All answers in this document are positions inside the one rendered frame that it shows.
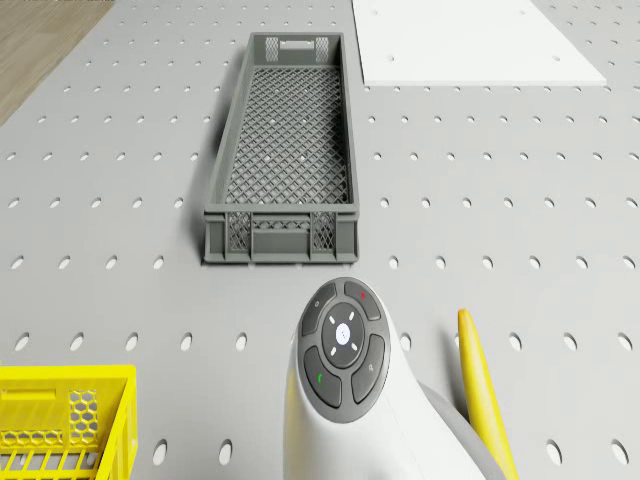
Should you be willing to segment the dark grey basket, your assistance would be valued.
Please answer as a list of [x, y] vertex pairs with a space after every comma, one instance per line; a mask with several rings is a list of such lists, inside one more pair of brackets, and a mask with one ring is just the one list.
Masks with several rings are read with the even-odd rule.
[[358, 219], [343, 34], [251, 34], [211, 174], [204, 262], [352, 264]]

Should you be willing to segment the banana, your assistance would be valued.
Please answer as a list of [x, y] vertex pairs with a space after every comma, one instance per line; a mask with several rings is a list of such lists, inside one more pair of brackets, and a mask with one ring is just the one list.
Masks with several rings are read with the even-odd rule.
[[458, 338], [471, 426], [506, 480], [519, 480], [486, 357], [472, 316], [467, 309], [458, 311]]

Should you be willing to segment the white board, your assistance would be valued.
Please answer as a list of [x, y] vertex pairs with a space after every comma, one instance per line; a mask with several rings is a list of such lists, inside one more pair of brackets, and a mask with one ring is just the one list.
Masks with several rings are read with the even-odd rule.
[[603, 86], [531, 0], [352, 0], [368, 86]]

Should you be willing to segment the yellow basket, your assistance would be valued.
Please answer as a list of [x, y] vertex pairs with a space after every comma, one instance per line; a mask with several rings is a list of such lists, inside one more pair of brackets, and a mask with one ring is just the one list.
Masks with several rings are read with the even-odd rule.
[[0, 367], [0, 480], [129, 480], [136, 369]]

